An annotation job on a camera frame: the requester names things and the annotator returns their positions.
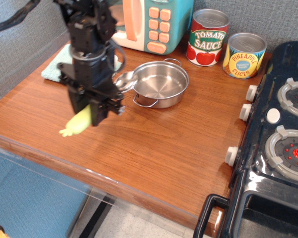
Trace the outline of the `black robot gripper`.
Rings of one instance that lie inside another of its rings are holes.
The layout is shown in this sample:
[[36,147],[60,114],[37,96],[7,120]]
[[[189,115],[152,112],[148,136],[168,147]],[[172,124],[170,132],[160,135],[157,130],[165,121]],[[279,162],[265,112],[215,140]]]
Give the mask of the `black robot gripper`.
[[69,99],[75,114],[90,104],[91,122],[98,126],[108,117],[109,112],[120,115],[124,112],[123,93],[107,77],[103,82],[94,85],[96,72],[114,69],[114,48],[104,48],[97,53],[84,54],[73,49],[73,64],[59,63],[61,83],[66,85]]

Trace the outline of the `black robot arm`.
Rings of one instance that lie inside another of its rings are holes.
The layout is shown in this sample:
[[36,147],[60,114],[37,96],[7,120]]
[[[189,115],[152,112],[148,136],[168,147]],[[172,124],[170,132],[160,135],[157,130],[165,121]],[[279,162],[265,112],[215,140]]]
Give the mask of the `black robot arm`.
[[123,112],[124,96],[112,81],[115,51],[122,48],[112,39],[116,20],[105,0],[58,0],[64,22],[70,34],[71,64],[58,63],[60,82],[67,86],[70,102],[76,114],[90,106],[93,126],[107,118],[109,111]]

